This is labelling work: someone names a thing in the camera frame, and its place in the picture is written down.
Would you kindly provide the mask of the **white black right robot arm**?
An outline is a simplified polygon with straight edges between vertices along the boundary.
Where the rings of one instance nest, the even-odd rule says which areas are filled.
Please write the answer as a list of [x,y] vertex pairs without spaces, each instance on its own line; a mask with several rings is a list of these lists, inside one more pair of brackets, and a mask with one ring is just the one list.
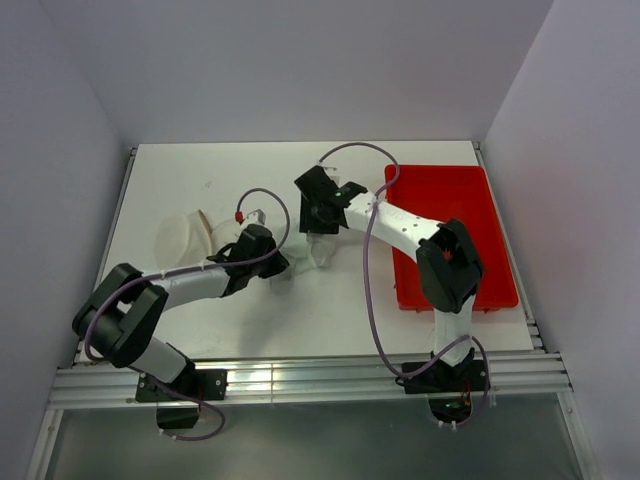
[[[364,234],[362,271],[366,311],[376,350],[386,368],[396,377],[415,378],[433,370],[435,383],[452,390],[468,374],[480,342],[471,335],[472,308],[484,267],[471,236],[462,222],[446,223],[414,215],[371,192],[348,182],[342,186],[316,165],[294,184],[302,198],[302,216],[312,225],[345,228]],[[435,319],[433,357],[414,371],[394,367],[380,340],[374,317],[370,282],[369,247],[372,238],[383,241],[409,257],[418,268],[423,296],[431,304]]]

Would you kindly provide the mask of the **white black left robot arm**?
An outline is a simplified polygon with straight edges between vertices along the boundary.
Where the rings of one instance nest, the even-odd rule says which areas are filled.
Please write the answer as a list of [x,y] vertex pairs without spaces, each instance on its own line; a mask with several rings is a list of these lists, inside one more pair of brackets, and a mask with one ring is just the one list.
[[116,265],[76,313],[72,330],[84,346],[115,368],[129,368],[158,382],[172,399],[200,392],[194,362],[155,337],[161,315],[203,299],[229,297],[257,277],[269,279],[289,268],[272,232],[251,224],[239,238],[203,262],[166,272],[143,273]]

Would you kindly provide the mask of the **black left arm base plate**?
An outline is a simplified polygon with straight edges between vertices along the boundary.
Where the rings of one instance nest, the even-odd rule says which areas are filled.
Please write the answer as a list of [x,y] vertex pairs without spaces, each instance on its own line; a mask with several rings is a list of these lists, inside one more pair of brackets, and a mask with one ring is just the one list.
[[211,416],[221,419],[213,402],[225,399],[226,388],[225,369],[188,368],[171,383],[140,374],[134,399],[139,404],[156,406],[160,429],[181,434]]

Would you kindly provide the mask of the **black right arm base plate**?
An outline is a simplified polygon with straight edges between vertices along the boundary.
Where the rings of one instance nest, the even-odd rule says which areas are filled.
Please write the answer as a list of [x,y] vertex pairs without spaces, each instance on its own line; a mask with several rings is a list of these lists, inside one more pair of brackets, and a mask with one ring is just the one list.
[[481,392],[488,378],[481,360],[451,367],[438,361],[423,373],[409,378],[396,377],[395,383],[408,395]]

